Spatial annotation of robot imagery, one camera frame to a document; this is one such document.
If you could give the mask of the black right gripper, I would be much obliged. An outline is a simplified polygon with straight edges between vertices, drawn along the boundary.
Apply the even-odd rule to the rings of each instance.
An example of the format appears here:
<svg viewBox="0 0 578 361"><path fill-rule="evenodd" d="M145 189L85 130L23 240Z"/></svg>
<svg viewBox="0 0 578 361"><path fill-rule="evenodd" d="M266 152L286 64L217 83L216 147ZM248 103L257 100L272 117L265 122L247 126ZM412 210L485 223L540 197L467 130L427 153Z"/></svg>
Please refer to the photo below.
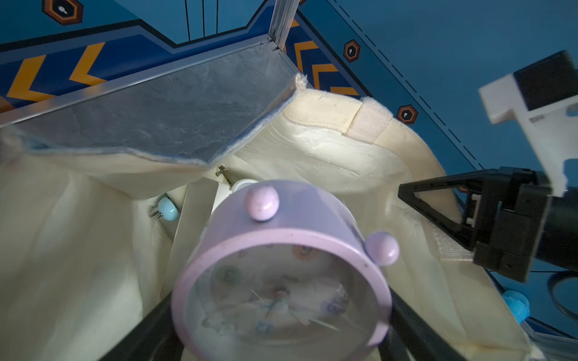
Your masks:
<svg viewBox="0 0 578 361"><path fill-rule="evenodd" d="M534 260L577 270L577 188L554 196L543 173L473 171L399 186L398 197L468 251L524 282Z"/></svg>

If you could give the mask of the brown rectangular mirror clock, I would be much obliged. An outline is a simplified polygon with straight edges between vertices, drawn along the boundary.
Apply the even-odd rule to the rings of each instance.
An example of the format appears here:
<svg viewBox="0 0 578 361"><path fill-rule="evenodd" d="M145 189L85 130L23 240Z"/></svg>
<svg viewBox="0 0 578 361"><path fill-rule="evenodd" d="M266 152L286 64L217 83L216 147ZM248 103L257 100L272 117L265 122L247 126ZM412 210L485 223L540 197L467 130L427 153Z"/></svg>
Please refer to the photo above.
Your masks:
<svg viewBox="0 0 578 361"><path fill-rule="evenodd" d="M161 299L172 292L200 242L201 234L212 213L217 192L218 182L207 178L202 178L186 187L179 223L160 291Z"/></svg>

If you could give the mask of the white round alarm clock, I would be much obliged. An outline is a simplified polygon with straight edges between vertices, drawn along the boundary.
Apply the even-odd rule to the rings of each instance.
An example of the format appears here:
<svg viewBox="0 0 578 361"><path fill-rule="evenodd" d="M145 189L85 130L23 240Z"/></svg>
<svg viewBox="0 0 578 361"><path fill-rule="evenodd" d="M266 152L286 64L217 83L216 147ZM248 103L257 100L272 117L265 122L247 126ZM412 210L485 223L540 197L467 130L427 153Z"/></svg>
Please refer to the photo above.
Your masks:
<svg viewBox="0 0 578 361"><path fill-rule="evenodd" d="M218 167L215 175L218 178L218 187L212 212L231 194L257 183L257 180L250 178L237 179L224 165Z"/></svg>

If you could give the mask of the pink round alarm clock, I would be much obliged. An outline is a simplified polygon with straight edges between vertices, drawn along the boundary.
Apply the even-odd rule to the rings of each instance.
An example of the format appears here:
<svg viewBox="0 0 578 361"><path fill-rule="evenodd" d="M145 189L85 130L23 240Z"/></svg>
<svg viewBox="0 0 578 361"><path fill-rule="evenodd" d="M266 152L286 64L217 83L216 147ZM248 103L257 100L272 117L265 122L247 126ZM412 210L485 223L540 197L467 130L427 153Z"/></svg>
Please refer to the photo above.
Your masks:
<svg viewBox="0 0 578 361"><path fill-rule="evenodd" d="M292 180L219 204L171 295L176 333L199 360L363 360L391 310L349 209Z"/></svg>

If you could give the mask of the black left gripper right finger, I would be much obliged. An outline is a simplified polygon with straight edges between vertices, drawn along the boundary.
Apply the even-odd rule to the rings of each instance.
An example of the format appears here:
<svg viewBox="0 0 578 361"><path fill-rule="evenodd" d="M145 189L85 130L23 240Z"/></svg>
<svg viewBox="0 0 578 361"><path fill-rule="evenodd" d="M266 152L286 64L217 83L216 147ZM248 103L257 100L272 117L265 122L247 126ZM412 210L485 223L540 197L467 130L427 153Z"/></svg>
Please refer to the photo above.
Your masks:
<svg viewBox="0 0 578 361"><path fill-rule="evenodd" d="M391 290L391 297L393 306L390 328L379 345L381 360L410 360L410 357L414 360L466 360L394 290Z"/></svg>

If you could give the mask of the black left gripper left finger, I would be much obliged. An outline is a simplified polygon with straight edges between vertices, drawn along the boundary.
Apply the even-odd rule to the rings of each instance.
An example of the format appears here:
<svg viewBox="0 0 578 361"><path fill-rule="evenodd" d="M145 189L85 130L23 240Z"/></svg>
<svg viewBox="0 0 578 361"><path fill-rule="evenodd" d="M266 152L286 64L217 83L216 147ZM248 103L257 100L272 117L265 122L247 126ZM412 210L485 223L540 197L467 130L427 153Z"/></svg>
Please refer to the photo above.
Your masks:
<svg viewBox="0 0 578 361"><path fill-rule="evenodd" d="M166 360L182 359L183 343L172 320L169 293L125 338L101 361Z"/></svg>

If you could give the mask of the light blue round clock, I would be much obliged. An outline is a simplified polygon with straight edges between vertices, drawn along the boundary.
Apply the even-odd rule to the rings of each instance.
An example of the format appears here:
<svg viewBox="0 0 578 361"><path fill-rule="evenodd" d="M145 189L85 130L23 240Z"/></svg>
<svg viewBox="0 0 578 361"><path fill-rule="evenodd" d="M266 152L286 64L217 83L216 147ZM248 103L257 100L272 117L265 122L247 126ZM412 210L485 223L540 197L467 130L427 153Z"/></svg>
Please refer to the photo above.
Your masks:
<svg viewBox="0 0 578 361"><path fill-rule="evenodd" d="M162 218L165 221L173 222L179 219L179 210L168 196L163 196L158 203L151 208L149 217Z"/></svg>

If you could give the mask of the cream canvas bag blue print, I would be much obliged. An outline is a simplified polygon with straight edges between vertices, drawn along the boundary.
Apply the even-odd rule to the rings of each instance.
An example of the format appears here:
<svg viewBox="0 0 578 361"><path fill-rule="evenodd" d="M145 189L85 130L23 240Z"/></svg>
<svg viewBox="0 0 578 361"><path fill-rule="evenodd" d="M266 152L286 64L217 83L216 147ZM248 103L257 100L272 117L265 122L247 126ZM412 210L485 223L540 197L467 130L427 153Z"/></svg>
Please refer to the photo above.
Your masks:
<svg viewBox="0 0 578 361"><path fill-rule="evenodd" d="M89 147L41 149L36 129L67 135L57 112L1 132L1 358L98 360L163 299L179 219L150 218L163 196L180 211L188 184L224 165L237 179L297 181L349 209L368 256L394 290L468 360L543 353L469 252L398 197L441 177L424 141L371 98L310 89L297 75L239 135L202 157Z"/></svg>

